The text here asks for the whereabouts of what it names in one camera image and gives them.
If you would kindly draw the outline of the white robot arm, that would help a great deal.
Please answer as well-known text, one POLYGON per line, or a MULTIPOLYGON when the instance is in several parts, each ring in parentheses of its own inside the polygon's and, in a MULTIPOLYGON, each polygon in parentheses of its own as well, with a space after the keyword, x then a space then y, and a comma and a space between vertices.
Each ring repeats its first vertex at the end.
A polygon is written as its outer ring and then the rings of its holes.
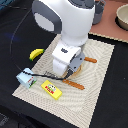
POLYGON ((36 23, 44 30, 60 34, 55 47, 53 71, 62 76, 79 56, 88 39, 94 13, 94 0, 34 0, 32 12, 36 23))

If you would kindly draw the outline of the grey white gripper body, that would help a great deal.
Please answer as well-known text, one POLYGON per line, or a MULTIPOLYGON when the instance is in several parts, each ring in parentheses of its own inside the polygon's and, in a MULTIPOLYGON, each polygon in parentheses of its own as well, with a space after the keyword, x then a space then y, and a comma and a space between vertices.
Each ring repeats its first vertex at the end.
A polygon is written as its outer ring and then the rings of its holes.
POLYGON ((65 76, 65 79, 67 79, 69 76, 71 76, 74 72, 77 71, 77 69, 80 67, 82 62, 84 61, 85 55, 83 52, 81 52, 78 56, 76 56, 71 63, 69 64, 69 68, 67 70, 67 75, 65 76))

